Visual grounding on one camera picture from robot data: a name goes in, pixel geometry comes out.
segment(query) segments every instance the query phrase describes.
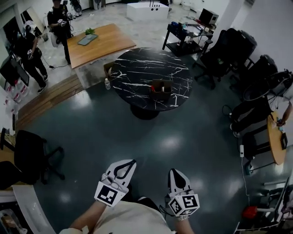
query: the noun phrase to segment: gray floor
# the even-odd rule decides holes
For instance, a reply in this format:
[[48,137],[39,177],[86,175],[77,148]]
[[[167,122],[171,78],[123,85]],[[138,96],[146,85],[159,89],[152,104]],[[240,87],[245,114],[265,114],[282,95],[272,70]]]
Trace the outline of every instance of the gray floor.
[[[237,140],[222,106],[239,103],[228,78],[217,83],[215,90],[203,79],[193,82],[190,99],[182,106],[143,121],[132,115],[113,89],[107,91],[100,83],[46,111],[27,130],[46,138],[51,148],[60,145],[65,150],[59,164],[65,181],[49,175],[47,185],[35,185],[55,231],[67,228],[94,202],[101,174],[112,162],[136,159],[131,183],[137,195],[163,205],[168,171],[176,168],[190,178],[199,195],[201,207],[190,218],[195,233],[233,233],[248,201]],[[266,137],[259,134],[261,141]],[[266,153],[254,163],[260,166],[271,160]],[[292,160],[289,149],[283,166],[272,165],[246,177],[251,204],[262,182],[290,176]],[[167,222],[172,228],[172,220]]]
[[[161,49],[165,36],[167,33],[167,25],[172,21],[181,20],[182,22],[192,22],[193,20],[187,19],[185,16],[198,17],[194,11],[187,11],[179,5],[172,5],[172,10],[169,12],[166,20],[148,20],[148,21],[132,21],[126,17],[126,4],[115,3],[108,4],[100,10],[85,10],[81,17],[71,21],[73,27],[73,34],[78,35],[83,33],[87,28],[97,28],[108,24],[116,24],[125,34],[127,34],[136,44],[137,47],[153,47]],[[173,35],[169,36],[169,42],[178,41]],[[64,56],[64,49],[62,45],[54,48],[49,40],[44,41],[39,39],[38,47],[43,52],[43,58],[46,62],[54,67],[64,66],[67,64]],[[116,53],[99,59],[92,64],[88,64],[81,68],[87,79],[86,83],[94,85],[104,79],[103,65],[115,61],[123,52]],[[67,77],[75,74],[71,66],[65,66],[56,69],[50,69],[46,62],[43,63],[48,71],[48,88],[61,82]],[[35,98],[38,94],[39,86],[37,82],[30,79],[30,92],[22,101],[21,106],[27,104],[30,100]]]

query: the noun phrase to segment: black office chair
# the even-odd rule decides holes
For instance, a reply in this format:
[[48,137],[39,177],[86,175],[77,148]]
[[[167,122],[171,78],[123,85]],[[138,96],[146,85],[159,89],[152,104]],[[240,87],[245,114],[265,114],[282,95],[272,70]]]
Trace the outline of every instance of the black office chair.
[[230,85],[230,89],[235,88],[241,92],[244,92],[252,83],[257,80],[264,79],[276,72],[278,72],[278,68],[274,60],[266,54],[261,55],[260,59],[253,64],[252,67],[248,66],[248,69],[244,69],[241,73],[239,73],[239,78],[235,75],[231,75],[230,79],[234,78],[237,83]]
[[221,78],[229,72],[231,64],[236,59],[237,53],[235,50],[239,47],[237,38],[239,38],[239,32],[235,29],[222,30],[215,46],[201,56],[200,60],[203,65],[198,62],[193,64],[193,67],[199,66],[203,69],[201,75],[194,77],[195,80],[208,75],[213,90],[216,87],[213,77],[217,77],[220,82]]
[[0,138],[0,149],[3,150],[5,145],[10,150],[14,151],[14,164],[21,172],[20,181],[27,184],[34,184],[41,175],[41,182],[47,184],[47,181],[44,179],[44,174],[47,170],[51,170],[60,179],[65,179],[65,176],[57,172],[49,163],[49,158],[57,151],[63,153],[63,148],[58,147],[51,153],[45,155],[44,144],[47,143],[47,140],[23,130],[18,132],[14,147],[5,140],[5,132],[6,129],[3,128]]

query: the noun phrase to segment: door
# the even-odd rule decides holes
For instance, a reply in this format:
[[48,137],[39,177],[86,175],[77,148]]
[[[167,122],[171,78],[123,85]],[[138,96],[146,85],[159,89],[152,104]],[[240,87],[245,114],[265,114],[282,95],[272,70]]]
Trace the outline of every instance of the door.
[[90,8],[89,0],[80,0],[80,4],[83,10]]

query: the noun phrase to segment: shelf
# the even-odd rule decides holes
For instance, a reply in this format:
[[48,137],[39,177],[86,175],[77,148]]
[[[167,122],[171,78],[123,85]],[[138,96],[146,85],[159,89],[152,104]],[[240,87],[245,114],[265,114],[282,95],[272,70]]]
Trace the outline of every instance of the shelf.
[[177,46],[177,43],[169,43],[169,44],[166,44],[166,46],[177,57],[201,52],[201,47],[196,42],[193,42],[192,44],[187,44],[186,42],[184,42],[181,49],[179,49],[179,46]]

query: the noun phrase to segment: human hand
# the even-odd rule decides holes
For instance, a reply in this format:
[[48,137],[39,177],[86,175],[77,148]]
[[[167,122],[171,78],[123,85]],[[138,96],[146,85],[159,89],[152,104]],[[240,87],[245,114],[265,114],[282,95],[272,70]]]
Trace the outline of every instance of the human hand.
[[28,56],[28,60],[33,59],[33,51],[31,49],[27,52],[27,56]]
[[58,20],[58,25],[61,26],[61,27],[64,27],[64,26],[66,25],[66,23],[67,23],[67,22],[64,21],[64,20],[62,20],[62,19],[59,19],[59,20]]
[[282,127],[282,126],[284,126],[285,124],[286,124],[286,121],[284,121],[284,120],[282,120],[282,119],[280,119],[280,120],[277,121],[277,126],[278,126],[278,127]]

